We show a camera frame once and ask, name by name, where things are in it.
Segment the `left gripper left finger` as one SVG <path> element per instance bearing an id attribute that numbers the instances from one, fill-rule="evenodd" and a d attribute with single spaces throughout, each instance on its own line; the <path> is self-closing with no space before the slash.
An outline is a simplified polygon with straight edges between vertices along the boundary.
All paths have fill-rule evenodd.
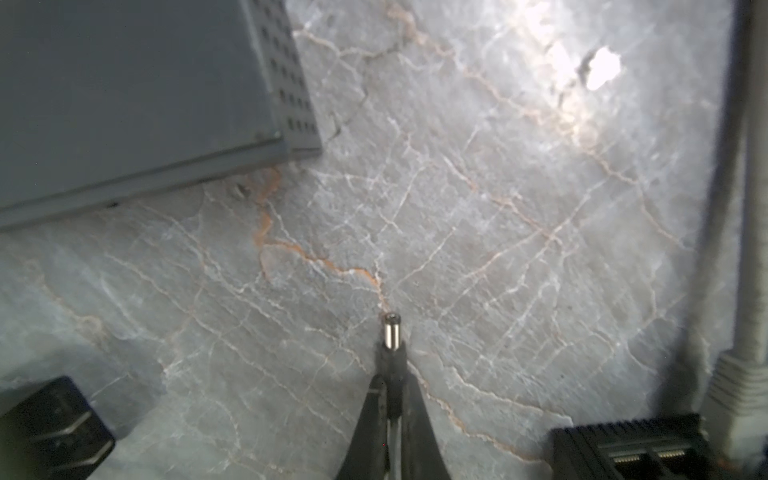
<path id="1" fill-rule="evenodd" d="M 349 448 L 337 479 L 382 480 L 388 468 L 387 384 L 375 375 L 369 384 Z"/>

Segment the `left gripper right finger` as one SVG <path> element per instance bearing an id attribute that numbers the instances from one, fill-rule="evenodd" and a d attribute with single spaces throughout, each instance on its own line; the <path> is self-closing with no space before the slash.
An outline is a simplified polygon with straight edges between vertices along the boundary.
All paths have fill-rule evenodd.
<path id="1" fill-rule="evenodd" d="M 405 376 L 401 415 L 401 478 L 450 480 L 417 378 Z"/>

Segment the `black power adapter with cable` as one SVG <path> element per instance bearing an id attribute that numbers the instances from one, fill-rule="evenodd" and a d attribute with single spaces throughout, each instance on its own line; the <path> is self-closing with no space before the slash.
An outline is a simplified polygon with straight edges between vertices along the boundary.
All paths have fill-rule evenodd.
<path id="1" fill-rule="evenodd" d="M 408 375 L 407 350 L 401 334 L 401 316 L 386 312 L 381 316 L 381 324 L 382 340 L 377 346 L 376 367 L 387 387 L 387 417 L 396 420 L 403 412 Z"/>

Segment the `black ribbed network switch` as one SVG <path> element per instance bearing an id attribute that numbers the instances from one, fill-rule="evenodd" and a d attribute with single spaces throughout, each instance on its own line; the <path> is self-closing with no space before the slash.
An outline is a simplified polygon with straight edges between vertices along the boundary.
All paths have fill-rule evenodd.
<path id="1" fill-rule="evenodd" d="M 717 479 L 701 417 L 683 415 L 552 431 L 555 479 Z"/>

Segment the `black power adapter with plug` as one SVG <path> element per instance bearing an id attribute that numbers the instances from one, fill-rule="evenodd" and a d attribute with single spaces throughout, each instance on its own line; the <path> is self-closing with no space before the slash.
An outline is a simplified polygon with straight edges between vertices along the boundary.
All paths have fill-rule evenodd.
<path id="1" fill-rule="evenodd" d="M 86 479 L 115 445 L 69 376 L 1 390 L 3 479 Z"/>

